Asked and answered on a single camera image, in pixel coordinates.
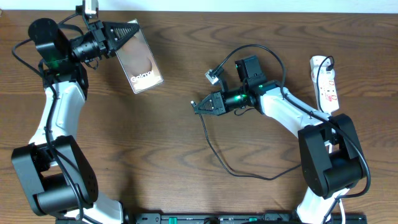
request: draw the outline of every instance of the wooden table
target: wooden table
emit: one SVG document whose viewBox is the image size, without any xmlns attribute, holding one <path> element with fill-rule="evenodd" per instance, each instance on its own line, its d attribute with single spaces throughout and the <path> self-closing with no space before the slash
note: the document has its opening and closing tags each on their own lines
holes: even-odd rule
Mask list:
<svg viewBox="0 0 398 224">
<path fill-rule="evenodd" d="M 0 223 L 53 223 L 37 217 L 11 164 L 11 152 L 35 133 L 44 108 L 42 81 L 19 63 L 11 48 L 28 38 L 41 17 L 61 21 L 71 11 L 5 11 L 0 18 Z M 377 14 L 100 12 L 103 21 L 139 19 L 165 83 L 135 95 L 116 58 L 88 69 L 88 100 L 77 142 L 94 168 L 99 189 L 133 212 L 263 213 L 292 210 L 306 183 L 295 170 L 267 182 L 231 177 L 208 147 L 191 100 L 218 86 L 204 74 L 243 44 L 264 44 L 284 61 L 286 86 L 315 106 L 309 60 L 336 59 L 340 110 L 356 126 L 372 173 L 370 191 L 344 200 L 349 212 L 369 223 L 397 223 L 398 215 L 398 17 Z M 84 28 L 81 19 L 72 24 Z M 33 44 L 18 54 L 37 65 Z M 230 86 L 239 86 L 233 60 L 257 54 L 268 78 L 281 79 L 267 52 L 246 49 L 225 66 Z M 294 135 L 255 111 L 205 116 L 210 138 L 236 170 L 273 176 L 300 163 Z M 360 184 L 351 192 L 359 192 Z"/>
</svg>

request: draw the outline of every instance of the wooden surface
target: wooden surface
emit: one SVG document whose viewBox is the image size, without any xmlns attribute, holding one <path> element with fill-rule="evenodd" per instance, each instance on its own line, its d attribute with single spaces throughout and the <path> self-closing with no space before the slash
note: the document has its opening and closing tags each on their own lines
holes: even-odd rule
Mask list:
<svg viewBox="0 0 398 224">
<path fill-rule="evenodd" d="M 61 21 L 72 12 L 5 11 L 0 17 L 0 223 L 53 223 L 35 216 L 11 164 L 11 152 L 35 133 L 44 108 L 41 80 L 12 55 L 41 17 Z M 276 14 L 100 12 L 103 21 L 139 19 L 165 83 L 135 95 L 116 58 L 88 69 L 88 100 L 77 142 L 96 172 L 99 189 L 138 208 L 165 213 L 262 213 L 292 210 L 303 199 L 301 170 L 275 181 L 237 179 L 222 169 L 208 147 L 191 100 L 211 86 L 204 73 L 243 44 L 264 44 L 287 67 L 286 86 L 315 106 L 309 60 L 336 59 L 340 110 L 354 121 L 370 165 L 372 186 L 344 200 L 369 223 L 398 222 L 398 16 L 376 14 Z M 83 28 L 81 19 L 72 24 Z M 18 54 L 32 65 L 33 44 Z M 230 86 L 240 85 L 233 60 L 257 54 L 269 79 L 281 79 L 274 58 L 259 49 L 236 54 L 224 68 Z M 236 170 L 273 176 L 300 163 L 297 139 L 255 111 L 205 116 L 210 138 Z M 351 192 L 359 192 L 364 181 Z"/>
</svg>

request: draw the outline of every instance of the white cable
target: white cable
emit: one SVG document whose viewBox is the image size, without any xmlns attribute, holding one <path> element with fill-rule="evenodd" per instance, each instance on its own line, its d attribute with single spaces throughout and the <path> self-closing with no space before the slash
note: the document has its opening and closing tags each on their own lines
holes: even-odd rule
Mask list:
<svg viewBox="0 0 398 224">
<path fill-rule="evenodd" d="M 341 224 L 346 224 L 346 214 L 344 212 L 343 201 L 341 199 L 338 205 L 340 206 L 340 212 L 341 212 Z"/>
</svg>

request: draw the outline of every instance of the power plug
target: power plug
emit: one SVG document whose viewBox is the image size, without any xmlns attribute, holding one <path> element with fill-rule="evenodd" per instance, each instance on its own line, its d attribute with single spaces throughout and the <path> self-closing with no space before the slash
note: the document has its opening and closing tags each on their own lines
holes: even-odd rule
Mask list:
<svg viewBox="0 0 398 224">
<path fill-rule="evenodd" d="M 328 58 L 320 67 L 321 63 L 326 57 L 317 55 L 311 58 L 311 79 L 313 82 L 313 87 L 315 90 L 315 96 L 317 98 L 318 110 L 321 108 L 325 113 L 331 114 L 332 112 L 338 110 L 338 99 L 335 85 L 335 70 L 331 64 L 330 58 Z M 319 94 L 320 100 L 318 100 L 318 89 L 317 89 L 317 74 L 319 71 Z"/>
</svg>

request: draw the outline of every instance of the white background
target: white background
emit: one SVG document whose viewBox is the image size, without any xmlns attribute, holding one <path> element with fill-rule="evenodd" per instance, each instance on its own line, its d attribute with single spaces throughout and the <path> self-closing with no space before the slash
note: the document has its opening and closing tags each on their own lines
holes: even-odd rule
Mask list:
<svg viewBox="0 0 398 224">
<path fill-rule="evenodd" d="M 75 10 L 81 0 L 0 0 L 1 9 Z M 398 13 L 398 0 L 99 0 L 100 11 Z"/>
</svg>

